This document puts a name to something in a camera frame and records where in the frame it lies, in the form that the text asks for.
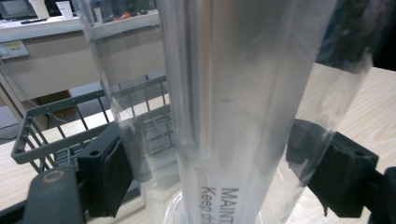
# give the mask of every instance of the wire basket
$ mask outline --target wire basket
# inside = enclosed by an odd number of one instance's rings
[[[147,153],[174,145],[165,76],[116,91],[111,97],[129,99],[127,119],[143,127],[145,144],[152,148]],[[57,166],[77,167],[78,153],[114,120],[110,110],[105,110],[104,100],[104,91],[95,91],[28,110],[11,157],[17,164],[31,163],[38,173]],[[87,102],[99,104],[101,113],[84,118],[79,105]],[[60,124],[54,114],[70,107],[76,109],[79,119]],[[55,128],[41,132],[36,124],[39,116],[47,116]]]

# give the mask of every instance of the white counter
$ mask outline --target white counter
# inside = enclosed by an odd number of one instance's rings
[[[150,11],[148,15],[95,25],[92,35],[94,38],[102,38],[124,31],[158,24],[158,11],[153,10]],[[82,25],[78,17],[69,20],[62,16],[51,17],[47,21],[24,25],[22,25],[20,21],[12,21],[0,24],[0,42],[29,39],[46,35],[58,35],[79,30],[82,30]]]
[[[22,25],[20,21],[0,24],[0,42],[29,39],[45,35],[57,35],[81,30],[79,18],[65,19],[64,17],[51,17],[47,21]]]

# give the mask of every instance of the gray wire rack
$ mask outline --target gray wire rack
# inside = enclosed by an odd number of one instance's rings
[[[140,123],[141,127],[143,127],[142,135],[144,136],[145,145],[151,148],[150,152],[147,153],[156,153],[174,145],[170,107],[169,102],[165,100],[166,93],[166,77],[163,76],[112,94],[112,97],[117,99],[128,98],[132,108],[133,123]],[[103,104],[104,97],[104,91],[95,91],[28,110],[12,149],[11,157],[17,164],[29,162],[38,173],[57,166],[76,167],[78,153],[110,123],[110,118],[107,116]],[[156,109],[150,108],[150,100],[157,97],[162,97],[163,105]],[[89,101],[97,101],[100,105],[101,114],[106,120],[105,124],[93,128],[88,127],[78,105]],[[139,104],[146,105],[146,113],[139,115],[135,112],[134,108]],[[63,125],[59,123],[59,119],[55,118],[54,113],[69,107],[74,107],[77,110],[78,117],[84,126],[84,131],[66,136]],[[43,115],[47,115],[55,124],[56,130],[62,136],[62,139],[49,142],[46,132],[41,132],[38,129],[35,118]]]

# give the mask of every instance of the transparent container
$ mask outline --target transparent container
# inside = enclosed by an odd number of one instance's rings
[[[183,209],[188,223],[286,222],[372,66],[386,10],[372,1],[158,5],[183,186],[167,223]]]
[[[368,0],[158,0],[160,31],[156,10],[106,22],[115,2],[97,3],[74,5],[148,223],[286,222],[371,67],[366,12],[386,17]]]

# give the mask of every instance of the clear plastic tube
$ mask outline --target clear plastic tube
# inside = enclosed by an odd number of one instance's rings
[[[393,6],[158,0],[162,45],[156,11],[128,18],[130,2],[75,6],[149,223],[286,222]]]
[[[254,223],[334,1],[159,7],[189,223]]]

